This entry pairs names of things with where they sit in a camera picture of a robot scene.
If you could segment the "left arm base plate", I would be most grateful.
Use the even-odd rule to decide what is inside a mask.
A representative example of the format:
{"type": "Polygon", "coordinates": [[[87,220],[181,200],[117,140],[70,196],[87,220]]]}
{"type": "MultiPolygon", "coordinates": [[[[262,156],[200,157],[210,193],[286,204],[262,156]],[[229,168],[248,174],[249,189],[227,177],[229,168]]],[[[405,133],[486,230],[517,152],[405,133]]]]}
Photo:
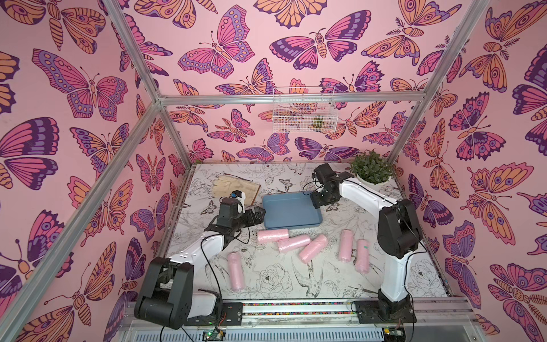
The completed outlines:
{"type": "Polygon", "coordinates": [[[188,318],[185,326],[241,326],[243,308],[242,302],[222,303],[210,315],[188,318]]]}

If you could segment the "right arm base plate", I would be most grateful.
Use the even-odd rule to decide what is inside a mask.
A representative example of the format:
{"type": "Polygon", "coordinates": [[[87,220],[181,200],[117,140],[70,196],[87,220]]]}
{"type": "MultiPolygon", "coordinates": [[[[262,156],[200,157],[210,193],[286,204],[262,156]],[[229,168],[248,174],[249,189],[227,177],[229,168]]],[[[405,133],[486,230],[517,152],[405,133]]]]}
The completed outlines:
{"type": "Polygon", "coordinates": [[[389,302],[381,300],[354,301],[352,309],[361,324],[416,323],[417,319],[410,300],[389,302]]]}

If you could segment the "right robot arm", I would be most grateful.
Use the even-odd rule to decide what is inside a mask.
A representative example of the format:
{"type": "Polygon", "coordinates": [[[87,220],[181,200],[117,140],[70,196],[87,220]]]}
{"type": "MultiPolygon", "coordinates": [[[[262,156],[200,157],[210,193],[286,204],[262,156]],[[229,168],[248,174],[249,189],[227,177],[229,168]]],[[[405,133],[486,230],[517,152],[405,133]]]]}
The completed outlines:
{"type": "Polygon", "coordinates": [[[349,172],[335,172],[324,163],[313,170],[312,179],[319,183],[310,194],[316,208],[350,200],[377,219],[377,243],[386,254],[384,278],[378,298],[389,304],[402,304],[411,299],[406,287],[410,258],[423,240],[413,203],[393,199],[369,188],[349,172]]]}

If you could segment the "blue plastic storage box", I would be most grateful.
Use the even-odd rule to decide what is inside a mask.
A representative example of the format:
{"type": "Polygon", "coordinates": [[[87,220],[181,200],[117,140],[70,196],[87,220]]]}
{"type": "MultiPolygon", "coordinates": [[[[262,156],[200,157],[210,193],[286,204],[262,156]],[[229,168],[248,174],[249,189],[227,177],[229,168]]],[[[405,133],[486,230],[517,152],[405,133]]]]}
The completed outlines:
{"type": "Polygon", "coordinates": [[[319,227],[323,222],[321,210],[302,192],[266,195],[262,206],[266,210],[266,229],[306,229],[319,227]]]}

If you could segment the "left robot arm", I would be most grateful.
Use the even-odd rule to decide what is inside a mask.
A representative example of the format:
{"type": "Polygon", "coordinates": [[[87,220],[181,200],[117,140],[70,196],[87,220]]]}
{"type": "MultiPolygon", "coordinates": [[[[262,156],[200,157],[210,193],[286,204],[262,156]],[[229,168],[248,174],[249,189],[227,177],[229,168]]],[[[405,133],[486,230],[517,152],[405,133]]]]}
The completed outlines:
{"type": "Polygon", "coordinates": [[[220,326],[225,319],[222,290],[195,289],[195,273],[211,267],[211,259],[239,239],[243,229],[264,222],[266,210],[244,207],[242,197],[221,199],[216,215],[203,234],[171,258],[156,257],[138,293],[134,317],[178,330],[187,326],[220,326]]]}

